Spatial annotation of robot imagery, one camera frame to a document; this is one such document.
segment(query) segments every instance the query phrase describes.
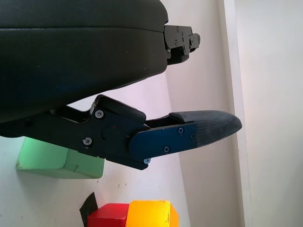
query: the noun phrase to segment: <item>orange block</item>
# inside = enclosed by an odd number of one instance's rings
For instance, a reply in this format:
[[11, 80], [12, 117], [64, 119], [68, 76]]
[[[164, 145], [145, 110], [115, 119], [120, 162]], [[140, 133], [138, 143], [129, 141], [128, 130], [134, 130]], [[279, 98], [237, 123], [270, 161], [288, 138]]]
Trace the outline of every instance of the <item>orange block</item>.
[[179, 216], [169, 201], [133, 201], [126, 227], [179, 227]]

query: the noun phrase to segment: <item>green block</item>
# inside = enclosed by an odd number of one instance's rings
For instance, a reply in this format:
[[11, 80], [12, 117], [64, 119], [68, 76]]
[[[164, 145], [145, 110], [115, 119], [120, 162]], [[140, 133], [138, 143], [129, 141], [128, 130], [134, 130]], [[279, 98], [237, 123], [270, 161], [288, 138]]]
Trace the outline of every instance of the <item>green block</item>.
[[26, 138], [16, 169], [61, 179], [99, 179], [104, 159]]

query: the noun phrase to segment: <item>screw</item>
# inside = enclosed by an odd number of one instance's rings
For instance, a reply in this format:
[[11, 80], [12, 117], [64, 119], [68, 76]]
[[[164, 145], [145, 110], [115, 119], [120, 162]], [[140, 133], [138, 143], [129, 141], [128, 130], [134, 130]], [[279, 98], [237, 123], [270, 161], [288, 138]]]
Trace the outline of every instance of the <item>screw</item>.
[[98, 119], [101, 119], [102, 117], [104, 117], [104, 113], [102, 110], [97, 110], [95, 112], [95, 117], [97, 117]]
[[163, 151], [164, 151], [165, 154], [169, 153], [170, 152], [170, 147], [165, 147], [163, 149]]
[[145, 163], [145, 164], [149, 164], [150, 162], [151, 162], [151, 158], [144, 159], [144, 163]]
[[93, 140], [90, 137], [86, 137], [82, 142], [85, 146], [89, 146], [92, 144]]
[[179, 134], [183, 134], [183, 133], [184, 133], [184, 128], [182, 128], [182, 127], [179, 128], [179, 129], [178, 129], [178, 133], [179, 133]]
[[190, 134], [190, 139], [191, 139], [191, 140], [196, 140], [196, 135], [195, 135], [194, 133], [191, 133], [191, 134]]

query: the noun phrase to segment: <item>black plastic part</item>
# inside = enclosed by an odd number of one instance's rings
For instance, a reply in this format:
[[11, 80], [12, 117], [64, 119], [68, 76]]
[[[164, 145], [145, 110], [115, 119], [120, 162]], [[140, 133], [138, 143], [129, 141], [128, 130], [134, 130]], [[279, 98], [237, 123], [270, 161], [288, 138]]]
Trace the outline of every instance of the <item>black plastic part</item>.
[[236, 116], [222, 111], [192, 111], [170, 113], [171, 117], [197, 125], [195, 139], [197, 147], [202, 147], [224, 139], [242, 128]]
[[160, 0], [0, 0], [0, 28], [126, 27], [163, 32]]
[[98, 210], [97, 200], [95, 193], [93, 192], [83, 203], [80, 208], [80, 214], [83, 221], [84, 227], [87, 227], [87, 217]]
[[[97, 110], [104, 112], [101, 120], [95, 117]], [[132, 135], [146, 129], [148, 127], [145, 125], [100, 108], [94, 108], [90, 119], [84, 123], [76, 123], [73, 119], [51, 113], [40, 113], [30, 118], [0, 124], [0, 130], [4, 132], [34, 138], [95, 157], [106, 158], [109, 155], [125, 159], [133, 159], [127, 151]], [[90, 146], [83, 144], [87, 137], [92, 139]]]
[[140, 29], [0, 29], [0, 50], [0, 122], [65, 106], [167, 67], [163, 33]]
[[164, 28], [166, 49], [178, 48], [183, 55], [188, 55], [191, 50], [199, 48], [199, 35], [193, 34], [188, 26], [171, 26]]
[[104, 95], [97, 96], [95, 103], [98, 107], [109, 110], [115, 114], [126, 117], [129, 120], [144, 124], [146, 121], [145, 113], [125, 105], [117, 100]]
[[[180, 127], [183, 128], [182, 133], [179, 133]], [[141, 131], [132, 137], [129, 152], [132, 157], [141, 160], [191, 150], [197, 147], [197, 141], [190, 138], [190, 135], [195, 134], [196, 131], [195, 123]]]

